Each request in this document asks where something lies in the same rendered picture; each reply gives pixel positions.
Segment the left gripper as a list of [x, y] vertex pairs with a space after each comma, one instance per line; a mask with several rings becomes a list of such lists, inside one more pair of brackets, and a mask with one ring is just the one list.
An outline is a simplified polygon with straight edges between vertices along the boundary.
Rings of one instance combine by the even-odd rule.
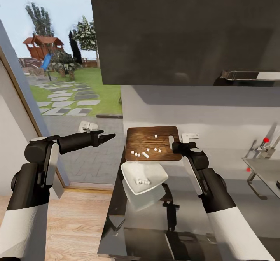
[[101, 135], [98, 138], [98, 135], [103, 132], [104, 131], [100, 130], [100, 131], [91, 131], [90, 133], [84, 132], [84, 133], [72, 134], [71, 137], [74, 143], [74, 151], [88, 146], [97, 147], [101, 143], [103, 144], [106, 141], [116, 136], [115, 134], [109, 134], [109, 135]]

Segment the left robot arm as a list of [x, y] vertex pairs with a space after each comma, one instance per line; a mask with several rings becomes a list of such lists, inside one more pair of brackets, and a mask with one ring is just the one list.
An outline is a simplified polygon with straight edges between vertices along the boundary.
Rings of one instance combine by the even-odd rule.
[[97, 147], [115, 134], [98, 135], [95, 123], [81, 121], [79, 133], [30, 140], [22, 165], [11, 182], [10, 198], [0, 227], [0, 261], [45, 261], [49, 189], [53, 185], [59, 153]]

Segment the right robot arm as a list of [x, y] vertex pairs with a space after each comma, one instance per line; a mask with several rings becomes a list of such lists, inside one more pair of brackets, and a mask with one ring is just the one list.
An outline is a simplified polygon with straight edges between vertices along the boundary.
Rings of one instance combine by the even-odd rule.
[[207, 213], [223, 261], [275, 261], [227, 192], [224, 179], [213, 168], [203, 150], [196, 147], [199, 133], [182, 133], [180, 143], [172, 143], [174, 154], [182, 154], [183, 164]]

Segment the cutting board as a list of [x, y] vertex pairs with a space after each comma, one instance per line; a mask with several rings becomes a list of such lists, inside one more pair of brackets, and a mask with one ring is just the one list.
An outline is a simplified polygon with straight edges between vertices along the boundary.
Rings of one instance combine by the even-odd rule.
[[[169, 136], [173, 136], [175, 143], [180, 143], [178, 129], [175, 126], [128, 128], [125, 159], [127, 161], [180, 161], [183, 156], [173, 153]], [[154, 150], [155, 148], [157, 151]], [[134, 154], [131, 153], [132, 151]]]

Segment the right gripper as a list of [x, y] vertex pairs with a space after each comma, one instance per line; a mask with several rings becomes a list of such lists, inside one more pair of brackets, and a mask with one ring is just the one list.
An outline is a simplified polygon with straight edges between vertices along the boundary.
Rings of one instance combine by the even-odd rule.
[[172, 143], [172, 149], [174, 154], [182, 154], [182, 150], [185, 147], [196, 147], [196, 142], [189, 142], [189, 143]]

